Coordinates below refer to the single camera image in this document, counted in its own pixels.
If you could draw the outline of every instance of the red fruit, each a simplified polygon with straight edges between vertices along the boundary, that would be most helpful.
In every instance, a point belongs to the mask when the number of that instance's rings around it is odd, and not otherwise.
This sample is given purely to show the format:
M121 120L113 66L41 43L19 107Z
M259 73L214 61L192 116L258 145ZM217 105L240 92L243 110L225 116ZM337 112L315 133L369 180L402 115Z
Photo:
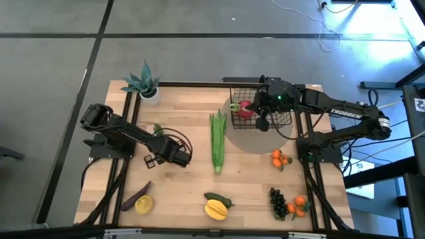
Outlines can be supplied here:
M236 114L244 120L249 119L254 114L254 112L250 111L250 110L245 111L243 109L248 107L250 104L251 104L251 102L249 100L243 100L243 101L239 102L240 110L238 112L236 112Z

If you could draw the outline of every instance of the concrete floor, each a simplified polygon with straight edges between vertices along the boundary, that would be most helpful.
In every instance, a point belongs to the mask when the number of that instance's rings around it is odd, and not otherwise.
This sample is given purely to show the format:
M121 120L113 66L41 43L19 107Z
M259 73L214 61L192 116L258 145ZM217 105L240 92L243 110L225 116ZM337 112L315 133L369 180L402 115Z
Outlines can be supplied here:
M320 11L313 0L276 1L325 21L339 33L367 40L343 40L339 49L325 53L316 39L103 39L80 116L89 104L104 102L111 79L139 72L144 59L168 81L219 82L225 76L265 74L291 83L322 84L329 96L352 102L367 102L367 91L358 89L360 81L395 82L420 65L400 23L401 12L389 4L356 4L334 15ZM2 229L33 222L94 39L2 39L1 33L97 33L107 2L0 0L0 145L27 155L23 161L0 161ZM337 9L347 6L328 4ZM106 33L318 33L321 29L319 23L267 0L121 0L112 7ZM328 48L337 45L336 40L322 42ZM381 90L379 105L400 95ZM392 123L406 119L402 104L385 108L384 113ZM332 119L332 124L338 128L351 122ZM408 128L402 124L392 138L405 136ZM91 137L79 127L74 130L47 219L51 226L72 224L89 152L82 140ZM359 151L374 153L388 146ZM403 147L413 154L411 145ZM396 161L409 155L395 149L379 157ZM353 217L356 228L364 232L396 234L383 227L386 219L357 211Z

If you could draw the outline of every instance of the white pot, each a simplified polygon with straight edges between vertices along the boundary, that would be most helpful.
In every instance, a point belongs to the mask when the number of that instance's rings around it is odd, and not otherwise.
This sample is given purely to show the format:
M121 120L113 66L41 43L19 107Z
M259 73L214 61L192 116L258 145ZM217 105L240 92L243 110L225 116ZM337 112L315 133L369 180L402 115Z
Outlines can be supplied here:
M159 88L157 88L157 93L150 98L144 98L140 93L141 104L145 106L154 106L159 102Z

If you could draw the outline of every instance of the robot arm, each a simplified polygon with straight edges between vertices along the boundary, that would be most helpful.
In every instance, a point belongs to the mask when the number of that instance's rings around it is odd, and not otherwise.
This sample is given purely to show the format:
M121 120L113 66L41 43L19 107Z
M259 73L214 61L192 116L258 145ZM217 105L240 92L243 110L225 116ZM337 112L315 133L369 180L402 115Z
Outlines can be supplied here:
M191 154L185 152L185 143L181 140L175 141L168 135L152 135L114 114L109 106L90 105L80 123L87 131L103 134L111 148L126 150L131 145L128 140L130 138L146 146L159 164L168 161L186 167L191 160Z
M268 130L270 122L266 121L266 116L272 112L283 113L297 110L309 114L329 113L361 121L356 126L329 133L309 132L311 146L361 137L383 140L390 137L391 133L388 117L376 106L335 100L323 92L307 89L304 85L292 85L285 81L269 81L269 84L261 86L255 95L254 102L247 109L261 116L257 119L256 126L262 131Z

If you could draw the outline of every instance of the wooden tabletop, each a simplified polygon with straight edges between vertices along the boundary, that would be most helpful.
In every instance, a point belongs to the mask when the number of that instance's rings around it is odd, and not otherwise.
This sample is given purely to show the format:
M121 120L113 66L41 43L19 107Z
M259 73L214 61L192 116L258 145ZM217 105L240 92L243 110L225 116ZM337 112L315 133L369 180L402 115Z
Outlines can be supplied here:
M126 93L122 80L112 80L105 104L121 114ZM307 86L321 90L320 85ZM288 141L281 150L294 162L279 172L271 164L269 155L246 153L225 141L224 165L221 175L215 175L211 162L209 114L216 113L229 98L228 88L160 87L161 101L156 106L139 109L137 126L152 132L153 124L170 127L184 133L193 144L193 158L186 168L164 163L148 169L143 157L149 154L146 147L137 144L130 161L123 202L152 181L148 195L154 199L153 210L139 215L134 208L120 213L120 226L154 228L222 228L247 230L311 230L309 214L293 221L290 216L284 222L274 219L270 204L270 187L280 189L285 199L293 201L298 195L306 196L305 180L298 162L295 141ZM135 94L129 110L133 112ZM311 116L313 122L317 116ZM297 136L293 120L291 137ZM324 115L315 131L331 131L328 115ZM87 171L84 188L75 216L75 222L83 221L104 196L111 160L93 164ZM328 201L344 222L353 227L351 212L341 172L330 163L321 164L321 172ZM228 211L228 218L217 221L204 211L205 192L214 192L232 199L236 206ZM315 199L319 227L323 228L323 216L318 199ZM112 221L115 197L111 200L107 222Z

